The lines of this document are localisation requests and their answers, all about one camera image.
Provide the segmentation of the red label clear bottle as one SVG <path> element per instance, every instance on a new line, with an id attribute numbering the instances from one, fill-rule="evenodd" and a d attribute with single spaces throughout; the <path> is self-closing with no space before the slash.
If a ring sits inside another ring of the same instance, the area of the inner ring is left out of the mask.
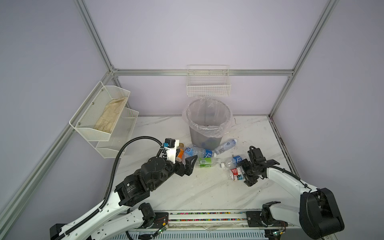
<path id="1" fill-rule="evenodd" d="M 241 167 L 231 169 L 229 174 L 229 178 L 231 181 L 242 181 L 245 179 L 244 172 Z"/>

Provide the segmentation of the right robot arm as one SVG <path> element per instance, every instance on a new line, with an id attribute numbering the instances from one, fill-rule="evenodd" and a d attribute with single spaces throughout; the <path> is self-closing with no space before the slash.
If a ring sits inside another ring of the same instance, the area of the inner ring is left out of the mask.
<path id="1" fill-rule="evenodd" d="M 237 163 L 249 187 L 259 179 L 268 179 L 289 193 L 298 206 L 289 206 L 281 201 L 271 201 L 263 204 L 258 224 L 271 227 L 281 223 L 284 233 L 287 224 L 300 227 L 313 240 L 341 232 L 345 224 L 332 191 L 327 188 L 317 188 L 303 181 L 300 177 L 281 168 L 279 162 L 267 160 L 259 148 L 251 146 L 248 158 Z"/>

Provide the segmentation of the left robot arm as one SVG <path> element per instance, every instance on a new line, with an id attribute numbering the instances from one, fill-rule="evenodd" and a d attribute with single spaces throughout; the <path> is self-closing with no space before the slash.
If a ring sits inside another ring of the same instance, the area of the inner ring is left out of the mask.
<path id="1" fill-rule="evenodd" d="M 140 169 L 127 176 L 105 199 L 83 216 L 66 225 L 50 228 L 52 240 L 104 240 L 121 232 L 150 227 L 156 214 L 144 200 L 173 175 L 192 174 L 197 156 L 185 162 L 152 157 Z"/>

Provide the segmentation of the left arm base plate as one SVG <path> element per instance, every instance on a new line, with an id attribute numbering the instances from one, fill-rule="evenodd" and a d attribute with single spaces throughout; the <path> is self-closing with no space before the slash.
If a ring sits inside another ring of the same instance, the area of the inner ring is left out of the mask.
<path id="1" fill-rule="evenodd" d="M 150 226 L 151 229 L 160 229 L 164 223 L 168 223 L 169 213 L 168 212 L 156 212 L 155 219 Z"/>

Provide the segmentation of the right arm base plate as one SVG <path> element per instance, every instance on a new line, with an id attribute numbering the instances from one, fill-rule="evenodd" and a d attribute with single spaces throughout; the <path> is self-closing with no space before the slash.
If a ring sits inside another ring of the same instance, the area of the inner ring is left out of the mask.
<path id="1" fill-rule="evenodd" d="M 272 218 L 272 215 L 264 210 L 247 211 L 246 219 L 249 227 L 286 227 L 288 224 Z"/>

